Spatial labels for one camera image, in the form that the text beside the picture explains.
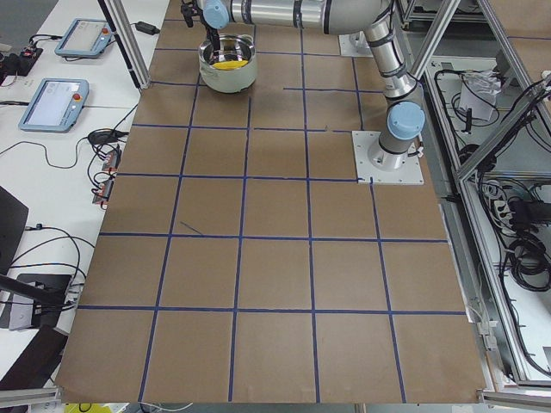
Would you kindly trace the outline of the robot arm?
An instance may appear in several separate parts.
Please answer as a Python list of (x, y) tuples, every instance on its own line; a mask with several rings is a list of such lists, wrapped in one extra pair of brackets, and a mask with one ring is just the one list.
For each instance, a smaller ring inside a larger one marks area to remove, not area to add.
[(422, 132), (425, 113), (420, 106), (418, 80), (406, 67), (392, 22), (392, 1), (241, 0), (182, 1), (186, 24), (198, 17), (214, 50), (220, 50), (219, 31), (229, 23), (319, 28), (324, 34), (362, 32), (384, 81), (386, 126), (368, 149), (371, 164), (383, 171), (400, 169), (414, 139)]

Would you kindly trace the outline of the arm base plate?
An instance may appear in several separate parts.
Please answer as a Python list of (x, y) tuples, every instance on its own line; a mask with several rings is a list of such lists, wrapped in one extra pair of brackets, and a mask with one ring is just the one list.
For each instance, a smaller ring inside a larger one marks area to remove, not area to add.
[(340, 54), (345, 57), (372, 58), (373, 53), (369, 48), (363, 31), (354, 34), (341, 34), (338, 36)]
[(415, 145), (399, 155), (383, 151), (377, 131), (353, 131), (357, 181), (361, 184), (423, 185), (424, 178)]

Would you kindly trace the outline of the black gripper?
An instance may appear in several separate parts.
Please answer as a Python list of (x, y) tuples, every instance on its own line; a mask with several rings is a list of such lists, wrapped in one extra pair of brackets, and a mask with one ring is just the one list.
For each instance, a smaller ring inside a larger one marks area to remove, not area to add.
[(203, 15), (196, 0), (181, 1), (180, 11), (188, 28), (192, 28), (195, 22), (200, 22), (207, 30), (207, 38), (212, 45), (213, 53), (219, 51), (219, 33), (218, 30), (210, 26)]

